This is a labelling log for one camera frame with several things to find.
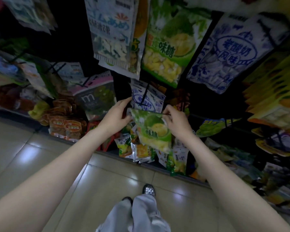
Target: left hand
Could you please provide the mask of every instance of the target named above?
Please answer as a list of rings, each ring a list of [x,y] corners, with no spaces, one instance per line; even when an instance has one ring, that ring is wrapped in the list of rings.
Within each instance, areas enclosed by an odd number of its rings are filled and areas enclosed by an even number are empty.
[[[124,109],[131,100],[132,97],[118,101],[114,106],[112,106],[98,125],[98,127],[103,127],[103,130],[107,132],[108,137],[120,131],[131,120],[131,116],[126,116],[122,119]]]

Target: pants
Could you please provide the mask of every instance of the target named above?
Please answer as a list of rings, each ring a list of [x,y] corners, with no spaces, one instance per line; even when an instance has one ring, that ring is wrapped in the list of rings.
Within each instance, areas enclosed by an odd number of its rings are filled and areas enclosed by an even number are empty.
[[[171,232],[160,216],[156,199],[147,194],[116,204],[96,232]]]

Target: left arm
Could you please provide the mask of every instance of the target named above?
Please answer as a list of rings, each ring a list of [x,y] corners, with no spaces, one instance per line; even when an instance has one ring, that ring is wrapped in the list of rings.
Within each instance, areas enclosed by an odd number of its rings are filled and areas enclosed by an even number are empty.
[[[0,232],[43,230],[92,153],[130,121],[122,119],[129,101],[117,102],[97,128],[0,199]]]

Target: shiny black shoe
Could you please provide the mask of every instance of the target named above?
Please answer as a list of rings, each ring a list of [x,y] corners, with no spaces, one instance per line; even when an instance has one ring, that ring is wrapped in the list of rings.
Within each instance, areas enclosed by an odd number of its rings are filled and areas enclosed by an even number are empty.
[[[121,201],[124,201],[124,200],[126,200],[126,199],[128,199],[128,200],[130,201],[131,206],[132,206],[132,204],[133,204],[133,199],[131,199],[131,197],[129,197],[129,196],[124,197]]]
[[[156,191],[151,184],[145,184],[145,186],[143,187],[142,194],[147,194],[155,197]]]

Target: right arm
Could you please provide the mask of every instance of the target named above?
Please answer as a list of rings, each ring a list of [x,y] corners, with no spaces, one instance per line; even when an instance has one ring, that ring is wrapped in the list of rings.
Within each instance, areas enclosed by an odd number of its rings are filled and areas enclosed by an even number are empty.
[[[290,232],[288,223],[192,133],[183,112],[168,105],[164,119],[193,154],[236,231]]]

